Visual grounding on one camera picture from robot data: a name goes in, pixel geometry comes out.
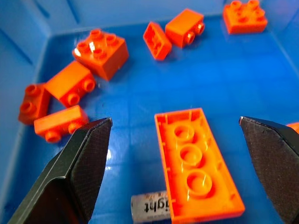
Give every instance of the lego brick tube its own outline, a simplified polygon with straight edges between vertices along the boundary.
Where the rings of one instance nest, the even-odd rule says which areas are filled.
[[[166,24],[166,36],[176,46],[183,48],[193,42],[196,35],[205,29],[204,16],[190,9],[185,9],[177,17]]]
[[[88,116],[79,105],[50,114],[34,121],[35,133],[49,143],[56,143],[66,134],[73,134],[88,123]]]
[[[125,39],[100,29],[92,30],[72,53],[78,62],[106,81],[112,79],[129,57]]]
[[[47,115],[50,94],[44,84],[32,84],[25,89],[25,96],[20,106],[19,121],[32,125],[33,122]]]
[[[172,44],[167,39],[160,25],[155,22],[149,23],[143,39],[156,60],[164,60],[171,51]]]
[[[90,70],[78,62],[72,62],[50,79],[45,88],[65,107],[74,106],[95,88],[96,81]]]
[[[202,109],[155,115],[173,223],[240,216],[245,207]]]

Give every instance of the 2x2 lego brick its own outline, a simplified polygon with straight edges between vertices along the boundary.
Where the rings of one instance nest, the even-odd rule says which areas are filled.
[[[229,34],[261,33],[268,23],[257,0],[244,4],[239,0],[231,2],[223,9],[223,19]]]
[[[95,29],[73,50],[76,60],[109,81],[128,59],[126,41],[115,34]]]

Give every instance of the blue bin floor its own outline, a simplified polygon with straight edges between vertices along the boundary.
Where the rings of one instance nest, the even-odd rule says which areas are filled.
[[[246,207],[241,217],[216,223],[282,223],[255,174],[238,119],[299,121],[298,76],[269,31],[228,36],[221,17],[207,17],[205,23],[201,37],[184,49],[173,47],[164,62],[152,58],[142,39],[147,24],[104,29],[126,39],[130,58],[109,83],[97,78],[100,88],[80,102],[91,120],[113,120],[105,176],[91,224],[131,223],[132,195],[165,190],[154,114],[198,107],[204,110]],[[48,81],[70,63],[72,49],[87,34],[52,37],[39,81]],[[61,109],[52,100],[50,112]],[[25,127],[21,134],[4,220],[68,140],[47,144],[33,127]]]

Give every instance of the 2x1 lego brick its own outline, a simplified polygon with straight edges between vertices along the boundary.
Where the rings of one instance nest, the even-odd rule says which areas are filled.
[[[35,133],[49,143],[56,143],[61,137],[73,134],[87,124],[88,116],[79,105],[50,114],[34,121]]]
[[[202,109],[155,115],[173,223],[240,216],[244,204]]]
[[[50,94],[44,84],[32,84],[25,90],[25,96],[20,106],[19,121],[32,125],[34,120],[47,115]]]
[[[155,22],[149,23],[144,32],[143,39],[156,60],[164,60],[171,51],[172,44],[167,39],[160,25]]]
[[[267,26],[265,11],[259,1],[250,0],[242,4],[235,0],[223,9],[223,19],[229,34],[261,33]]]
[[[65,107],[70,107],[78,104],[86,93],[93,91],[95,85],[90,70],[74,61],[50,79],[45,88]]]
[[[78,43],[73,56],[93,73],[109,81],[127,61],[129,54],[125,39],[95,29],[86,40]]]
[[[183,48],[186,44],[191,44],[196,35],[203,33],[203,20],[202,14],[187,8],[166,24],[166,36],[173,44]]]

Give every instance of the upside-down lego brick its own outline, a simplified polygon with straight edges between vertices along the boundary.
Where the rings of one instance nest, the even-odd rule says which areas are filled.
[[[50,94],[45,90],[44,84],[27,86],[18,120],[26,125],[32,125],[34,120],[47,115],[49,101]]]
[[[79,105],[58,111],[34,121],[35,133],[49,143],[56,143],[61,137],[73,134],[89,122],[88,116]]]
[[[95,85],[90,70],[74,61],[50,79],[45,88],[65,107],[70,107],[78,104],[86,93],[93,91]]]
[[[167,39],[160,25],[155,22],[149,23],[143,39],[156,60],[164,60],[171,51],[172,44]]]
[[[291,123],[291,124],[288,124],[287,126],[291,127],[292,129],[294,129],[299,134],[299,122]]]
[[[177,17],[166,24],[166,36],[173,44],[183,48],[191,44],[196,35],[203,33],[205,24],[204,16],[186,8]]]
[[[258,0],[244,4],[239,0],[232,1],[224,7],[223,19],[229,34],[261,33],[268,23]]]
[[[173,223],[240,216],[245,207],[201,108],[155,115]]]
[[[92,30],[73,50],[76,60],[109,81],[129,57],[125,39],[115,34]]]

